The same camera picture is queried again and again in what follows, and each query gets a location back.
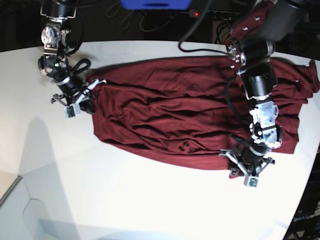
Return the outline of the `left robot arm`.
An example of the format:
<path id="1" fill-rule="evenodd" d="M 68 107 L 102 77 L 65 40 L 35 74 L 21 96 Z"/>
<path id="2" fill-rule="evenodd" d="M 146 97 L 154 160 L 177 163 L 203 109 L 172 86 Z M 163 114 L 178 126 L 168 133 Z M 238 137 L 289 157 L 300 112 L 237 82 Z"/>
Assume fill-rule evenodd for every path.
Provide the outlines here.
<path id="1" fill-rule="evenodd" d="M 201 170 L 230 169 L 231 176 L 244 175 L 251 185 L 263 169 L 274 162 L 271 151 L 292 154 L 298 143 L 298 114 L 302 105 L 320 89 L 317 70 L 271 59 L 275 42 L 282 40 L 307 14 L 314 0 L 267 1 L 253 8 L 248 18 L 232 29 L 227 52 L 239 64 L 236 77 L 249 104 L 250 137 L 233 135 L 232 149 L 217 156 L 197 158 L 189 166 Z"/>

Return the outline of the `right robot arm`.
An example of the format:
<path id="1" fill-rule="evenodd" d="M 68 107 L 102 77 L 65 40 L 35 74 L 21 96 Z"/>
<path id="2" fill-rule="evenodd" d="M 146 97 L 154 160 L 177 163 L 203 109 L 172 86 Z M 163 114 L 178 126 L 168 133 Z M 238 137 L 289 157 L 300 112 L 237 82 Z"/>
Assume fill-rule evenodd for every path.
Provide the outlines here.
<path id="1" fill-rule="evenodd" d="M 50 100 L 63 105 L 67 118 L 81 115 L 83 112 L 93 115 L 96 111 L 94 101 L 97 95 L 93 89 L 105 84 L 105 80 L 94 79 L 90 82 L 83 78 L 83 73 L 91 67 L 91 61 L 83 58 L 74 66 L 69 64 L 69 57 L 75 54 L 83 43 L 81 37 L 77 42 L 70 40 L 72 32 L 70 19 L 75 19 L 79 8 L 92 6 L 79 0 L 44 0 L 40 15 L 48 22 L 41 32 L 43 55 L 38 59 L 38 68 L 42 76 L 50 80 L 60 89 Z"/>

